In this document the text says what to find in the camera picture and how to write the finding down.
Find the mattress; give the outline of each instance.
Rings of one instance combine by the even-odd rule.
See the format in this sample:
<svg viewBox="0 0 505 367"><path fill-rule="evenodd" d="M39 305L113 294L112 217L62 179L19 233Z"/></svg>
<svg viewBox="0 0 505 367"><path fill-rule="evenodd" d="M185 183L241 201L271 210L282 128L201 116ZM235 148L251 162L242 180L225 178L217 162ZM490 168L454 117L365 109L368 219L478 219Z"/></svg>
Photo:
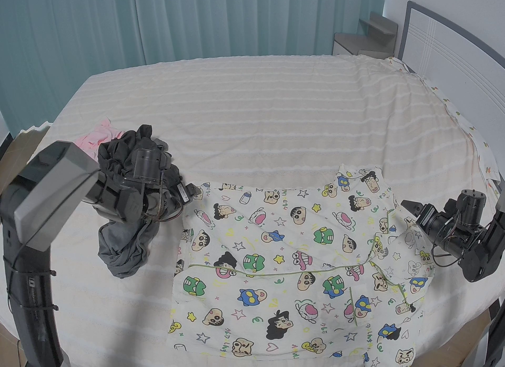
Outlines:
<svg viewBox="0 0 505 367"><path fill-rule="evenodd" d="M365 56L232 57L128 68L90 77L38 147L73 141L108 117L113 127L151 124L186 182L258 188L316 187L340 163L380 166L401 200L441 209L461 189L487 193L478 154L443 103L415 76ZM494 213L489 197L482 223ZM60 343L72 365L232 366L181 352L167 357L171 292L182 222L161 225L147 265L113 277L98 258L105 223L81 203L52 245ZM468 283L457 265L437 269L425 300L418 354L445 343L501 294L504 266ZM0 290L5 290L0 274ZM6 301L0 321L16 334ZM242 365L252 362L241 360ZM293 362L269 365L287 366ZM298 360L297 365L336 361Z"/></svg>

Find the headboard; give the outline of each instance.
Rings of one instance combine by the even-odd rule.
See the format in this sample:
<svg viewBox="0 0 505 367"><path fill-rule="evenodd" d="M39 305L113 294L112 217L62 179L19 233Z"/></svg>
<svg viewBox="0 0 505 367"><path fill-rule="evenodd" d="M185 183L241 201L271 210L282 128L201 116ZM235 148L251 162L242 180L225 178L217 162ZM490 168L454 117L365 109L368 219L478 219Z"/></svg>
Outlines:
<svg viewBox="0 0 505 367"><path fill-rule="evenodd" d="M505 58L467 30L412 1L398 58L437 84L492 149L505 177Z"/></svg>

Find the yellow star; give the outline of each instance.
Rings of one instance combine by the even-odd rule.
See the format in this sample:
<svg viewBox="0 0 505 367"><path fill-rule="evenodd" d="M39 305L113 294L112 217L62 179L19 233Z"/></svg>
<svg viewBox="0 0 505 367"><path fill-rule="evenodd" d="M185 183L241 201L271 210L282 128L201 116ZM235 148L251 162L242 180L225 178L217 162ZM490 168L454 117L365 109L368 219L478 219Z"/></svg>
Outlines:
<svg viewBox="0 0 505 367"><path fill-rule="evenodd" d="M274 261L281 264L283 261L284 261L284 257L283 256L280 256L280 255L277 255L274 257Z"/></svg>

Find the curtain fold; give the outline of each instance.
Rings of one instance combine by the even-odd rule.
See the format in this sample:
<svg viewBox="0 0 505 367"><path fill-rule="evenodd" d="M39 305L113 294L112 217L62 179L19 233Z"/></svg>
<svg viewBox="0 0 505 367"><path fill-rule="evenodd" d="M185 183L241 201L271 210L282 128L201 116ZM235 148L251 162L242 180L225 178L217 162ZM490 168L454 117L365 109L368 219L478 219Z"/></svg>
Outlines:
<svg viewBox="0 0 505 367"><path fill-rule="evenodd" d="M0 110L53 121L91 75L193 58L331 54L384 0L0 0Z"/></svg>

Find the star print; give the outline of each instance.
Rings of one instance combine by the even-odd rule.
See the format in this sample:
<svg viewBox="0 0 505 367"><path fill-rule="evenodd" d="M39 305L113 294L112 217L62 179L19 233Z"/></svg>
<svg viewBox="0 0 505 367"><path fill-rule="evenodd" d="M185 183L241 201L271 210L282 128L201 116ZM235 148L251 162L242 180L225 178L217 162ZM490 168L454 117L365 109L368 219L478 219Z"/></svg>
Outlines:
<svg viewBox="0 0 505 367"><path fill-rule="evenodd" d="M240 318L245 318L244 311L242 309L240 311L236 309L235 312L232 313L231 315L237 318L237 320L239 320Z"/></svg>
<svg viewBox="0 0 505 367"><path fill-rule="evenodd" d="M285 226L284 223L286 222L286 220L279 217L279 219L276 219L275 222L277 223L277 226L281 226L281 225Z"/></svg>
<svg viewBox="0 0 505 367"><path fill-rule="evenodd" d="M321 308L321 311L326 311L327 313L330 313L335 309L331 306L331 303L328 303L328 304L323 303L323 305L324 306Z"/></svg>
<svg viewBox="0 0 505 367"><path fill-rule="evenodd" d="M233 242L235 244L235 246L233 246L233 249L236 249L237 251L241 250L241 249L245 249L245 246L243 244L243 241L242 242L239 242L238 244L236 242Z"/></svg>
<svg viewBox="0 0 505 367"><path fill-rule="evenodd" d="M349 332L347 335L344 336L344 338L347 338L347 339L345 339L345 341L346 342L348 342L349 340L354 341L354 338L356 337L356 335L357 335L357 332L356 333Z"/></svg>
<svg viewBox="0 0 505 367"><path fill-rule="evenodd" d="M389 266L387 269L384 269L384 271L387 273L388 277L393 277L393 269L391 266Z"/></svg>
<svg viewBox="0 0 505 367"><path fill-rule="evenodd" d="M210 338L211 338L210 336L205 336L205 333L203 333L203 332L202 332L201 334L197 333L196 335L198 336L198 339L197 339L197 340L199 340L200 342L203 342L203 343L204 343L204 345L205 345L205 342L206 342L208 339L210 339Z"/></svg>
<svg viewBox="0 0 505 367"><path fill-rule="evenodd" d="M281 264L284 262L284 257L283 256L280 256L280 255L277 255L274 257L274 262L277 262L278 264Z"/></svg>
<svg viewBox="0 0 505 367"><path fill-rule="evenodd" d="M377 307L377 304L380 304L382 300L379 300L379 297L375 298L370 298L370 304L372 304L374 307Z"/></svg>

